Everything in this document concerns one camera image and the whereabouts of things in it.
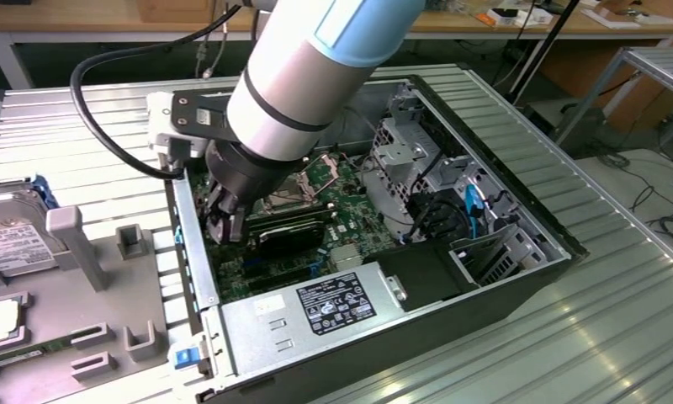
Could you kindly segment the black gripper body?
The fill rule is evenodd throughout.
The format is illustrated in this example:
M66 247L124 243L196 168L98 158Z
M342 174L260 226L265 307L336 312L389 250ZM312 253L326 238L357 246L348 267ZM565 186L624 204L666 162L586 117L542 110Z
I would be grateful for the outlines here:
M301 158L277 161L250 152L241 143L212 141L205 152L210 191L208 207L252 206L272 193L301 165Z

